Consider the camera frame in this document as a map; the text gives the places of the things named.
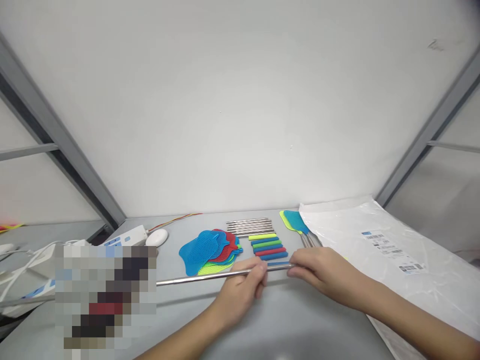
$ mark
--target silver metal tube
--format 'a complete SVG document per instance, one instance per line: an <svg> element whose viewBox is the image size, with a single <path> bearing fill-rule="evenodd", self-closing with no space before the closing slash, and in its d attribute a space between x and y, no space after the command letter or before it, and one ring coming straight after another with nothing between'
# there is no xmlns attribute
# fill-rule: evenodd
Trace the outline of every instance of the silver metal tube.
<svg viewBox="0 0 480 360"><path fill-rule="evenodd" d="M294 264L273 265L273 266L269 266L266 270L268 272L279 271L279 270L288 270L288 269L291 269L295 266L296 265L294 265ZM177 285L177 284L184 284L184 283L194 283L194 282L203 281L203 280L210 280L210 279L228 278L228 277L231 277L231 276L247 275L251 271L252 271L252 269L247 269L247 270L230 271L230 272L218 272L218 273L209 274L209 275L177 277L177 278L170 279L170 280L157 281L156 286ZM16 306L16 305L44 303L44 302L52 301L52 300L55 300L55 295L37 296L37 297L31 297L31 298L25 298L25 299L2 301L2 302L0 302L0 309L1 308L7 308L7 307L10 307L10 306Z"/></svg>
<svg viewBox="0 0 480 360"><path fill-rule="evenodd" d="M238 230L251 230L251 229L265 229L265 228L272 228L272 224L240 226L240 227L227 227L227 231L228 230L238 231Z"/></svg>
<svg viewBox="0 0 480 360"><path fill-rule="evenodd" d="M288 269L293 268L294 266L296 266L296 265L294 265L294 264L273 265L273 266L269 266L266 270L268 272L278 271L278 270L288 270ZM210 279L228 278L228 277L231 277L231 276L247 275L251 271L252 271L252 269L247 269L247 270L230 271L230 272L218 272L218 273L209 274L209 275L177 277L177 278L170 279L170 280L157 281L156 285L157 286L177 285L177 284L193 283L193 282L197 282L197 281L210 280Z"/></svg>
<svg viewBox="0 0 480 360"><path fill-rule="evenodd" d="M272 222L270 220L265 220L265 221L255 221L255 222L241 222L241 223L235 223L235 224L227 224L227 228L237 228L237 227L245 227L245 226L259 226L259 225L268 225L271 224Z"/></svg>
<svg viewBox="0 0 480 360"><path fill-rule="evenodd" d="M262 235L262 234L273 234L275 230L273 227L269 229L262 229L262 230L252 230L252 231L229 231L229 233L237 235L239 238L243 238L245 236L252 236L252 235Z"/></svg>
<svg viewBox="0 0 480 360"><path fill-rule="evenodd" d="M270 220L268 217L260 217L258 219L247 219L247 220L233 220L233 221L227 221L227 224L236 224L236 223L245 223L245 222L255 222L255 221L261 221L261 220Z"/></svg>
<svg viewBox="0 0 480 360"><path fill-rule="evenodd" d="M239 222L239 223L230 223L227 224L227 227L237 227L237 226L249 226L249 225L262 225L262 224L271 224L272 220L262 220L262 221L249 221L249 222Z"/></svg>
<svg viewBox="0 0 480 360"><path fill-rule="evenodd" d="M303 237L303 235L302 234L299 234L299 235L300 235L300 239L301 239L301 243L303 244L303 247L304 248L309 248L310 246L305 241L305 238Z"/></svg>

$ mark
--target foam tube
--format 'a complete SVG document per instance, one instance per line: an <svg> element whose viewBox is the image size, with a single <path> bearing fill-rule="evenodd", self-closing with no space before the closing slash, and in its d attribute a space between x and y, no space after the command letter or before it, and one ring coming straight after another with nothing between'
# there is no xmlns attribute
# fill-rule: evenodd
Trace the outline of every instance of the foam tube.
<svg viewBox="0 0 480 360"><path fill-rule="evenodd" d="M265 250L265 251L259 251L255 254L255 256L260 256L262 257L263 255L270 255L270 254L277 254L277 253L284 253L286 252L287 249L284 247L279 247L278 249L272 249L272 250Z"/></svg>
<svg viewBox="0 0 480 360"><path fill-rule="evenodd" d="M260 244L255 244L255 245L252 245L252 247L254 249L257 249L257 248L263 248L263 247L266 247L266 246L270 246L270 245L277 245L277 244L281 244L282 242L280 240L275 240L275 241L268 241L268 242L263 242L263 243L260 243Z"/></svg>
<svg viewBox="0 0 480 360"><path fill-rule="evenodd" d="M269 237L269 238L266 238L266 239L255 240L255 241L252 241L250 244L252 244L252 245L262 244L262 243L267 243L269 241L275 241L275 240L279 240L279 237L276 236L276 237Z"/></svg>
<svg viewBox="0 0 480 360"><path fill-rule="evenodd" d="M286 258L289 255L288 252L279 252L276 254L270 254L270 255L263 255L260 256L260 259L263 261L268 261L268 260L273 260L273 259L281 259L281 258Z"/></svg>
<svg viewBox="0 0 480 360"><path fill-rule="evenodd" d="M262 234L262 235L250 235L248 240L259 240L259 239L269 239L269 238L276 238L276 233L269 233L269 234Z"/></svg>
<svg viewBox="0 0 480 360"><path fill-rule="evenodd" d="M264 247L257 247L253 249L253 253L256 254L261 251L267 251L267 250L273 250L273 249L280 249L283 248L284 246L282 244L276 244L276 245L271 245L271 246L264 246Z"/></svg>

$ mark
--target blurred object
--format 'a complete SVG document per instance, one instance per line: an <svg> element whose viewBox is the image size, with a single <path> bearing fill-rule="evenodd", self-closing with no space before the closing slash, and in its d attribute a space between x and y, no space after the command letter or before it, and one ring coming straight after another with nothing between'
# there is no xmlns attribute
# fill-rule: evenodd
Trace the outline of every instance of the blurred object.
<svg viewBox="0 0 480 360"><path fill-rule="evenodd" d="M7 232L8 230L13 230L13 229L17 229L19 227L21 227L23 224L17 224L17 225L0 225L0 234L1 233L5 233Z"/></svg>

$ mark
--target gray metal pole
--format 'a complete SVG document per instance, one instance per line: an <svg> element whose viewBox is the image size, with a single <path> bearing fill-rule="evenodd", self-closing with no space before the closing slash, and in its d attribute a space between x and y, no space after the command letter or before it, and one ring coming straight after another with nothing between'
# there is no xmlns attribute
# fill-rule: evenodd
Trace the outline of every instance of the gray metal pole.
<svg viewBox="0 0 480 360"><path fill-rule="evenodd" d="M452 121L462 105L474 92L480 82L480 47L463 68L459 77L450 87L440 104L432 113L416 139L410 145L396 169L376 197L376 201L385 207L397 190L402 186L413 169L431 149L428 142L437 140Z"/></svg>
<svg viewBox="0 0 480 360"><path fill-rule="evenodd" d="M457 145L457 144L441 142L441 141L429 141L427 142L427 145L431 147L445 148L445 149L464 151L467 153L480 154L480 147L475 147L475 146Z"/></svg>
<svg viewBox="0 0 480 360"><path fill-rule="evenodd" d="M34 146L21 147L11 150L0 151L0 161L22 158L25 156L49 153L58 150L59 147L54 143L40 144Z"/></svg>
<svg viewBox="0 0 480 360"><path fill-rule="evenodd" d="M60 151L48 153L52 161L105 221L110 232L116 230L126 219L124 212L1 34L0 98L39 144L58 146Z"/></svg>

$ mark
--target forearm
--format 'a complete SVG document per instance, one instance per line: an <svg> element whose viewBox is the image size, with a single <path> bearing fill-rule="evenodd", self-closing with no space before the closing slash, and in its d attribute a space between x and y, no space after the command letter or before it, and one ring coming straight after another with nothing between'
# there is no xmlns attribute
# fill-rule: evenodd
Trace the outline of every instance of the forearm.
<svg viewBox="0 0 480 360"><path fill-rule="evenodd" d="M480 343L378 283L365 313L381 321L427 359L478 360Z"/></svg>
<svg viewBox="0 0 480 360"><path fill-rule="evenodd" d="M210 308L177 332L140 355L137 360L198 359L224 331L221 319Z"/></svg>

